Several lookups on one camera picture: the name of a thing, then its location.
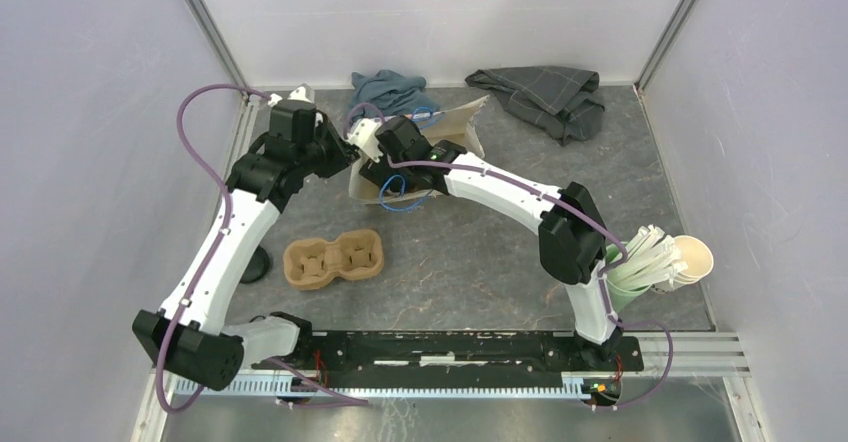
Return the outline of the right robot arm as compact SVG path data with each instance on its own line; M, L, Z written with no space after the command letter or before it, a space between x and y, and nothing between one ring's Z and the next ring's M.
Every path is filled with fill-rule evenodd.
M580 362L602 370L617 358L623 330L603 277L606 246L614 238L584 186L521 178L453 141L431 143L403 116L361 119L346 140L387 178L400 176L401 190L413 185L473 201L530 230L542 268L566 287Z

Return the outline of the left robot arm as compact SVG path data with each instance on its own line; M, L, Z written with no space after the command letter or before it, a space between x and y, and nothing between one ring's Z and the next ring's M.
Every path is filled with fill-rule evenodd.
M260 242L305 178L331 177L355 158L354 147L313 102L295 98L272 104L268 131L227 178L218 226L160 308L139 311L132 323L159 368L220 391L240 369L274 356L295 370L312 361L308 321L274 313L228 326L225 318Z

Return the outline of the checkered paper takeout bag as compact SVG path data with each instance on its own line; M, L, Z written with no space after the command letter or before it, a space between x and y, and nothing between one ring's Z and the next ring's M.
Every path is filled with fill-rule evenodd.
M420 107L411 114L387 116L385 119L370 117L382 122L376 132L379 147L384 153L381 160L386 160L386 154L395 163L412 160L452 163L463 153L484 158L486 152L478 136L476 122L488 100L487 96L483 96L448 110L432 111ZM406 201L416 203L423 197L443 193L430 176L434 171L431 167L396 169L407 181L405 194L387 192L387 184L378 189L360 175L360 169L367 161L371 160L361 154L361 159L351 169L348 195L355 201L377 205Z

